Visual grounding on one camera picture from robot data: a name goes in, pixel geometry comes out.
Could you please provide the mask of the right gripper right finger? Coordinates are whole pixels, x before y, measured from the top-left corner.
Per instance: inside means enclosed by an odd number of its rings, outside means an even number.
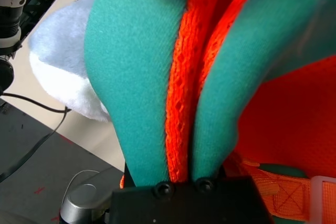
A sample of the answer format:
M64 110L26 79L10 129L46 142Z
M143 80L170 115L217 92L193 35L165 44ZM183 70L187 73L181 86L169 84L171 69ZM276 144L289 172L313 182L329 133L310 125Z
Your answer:
M203 177L183 187L186 223L273 223L250 176Z

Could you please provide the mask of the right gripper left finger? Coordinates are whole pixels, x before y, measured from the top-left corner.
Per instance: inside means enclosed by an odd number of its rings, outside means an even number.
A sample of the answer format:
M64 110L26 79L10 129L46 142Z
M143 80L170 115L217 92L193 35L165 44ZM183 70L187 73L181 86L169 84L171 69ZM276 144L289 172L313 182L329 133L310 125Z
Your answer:
M109 223L187 223L187 184L136 187L125 167L124 188L112 192Z

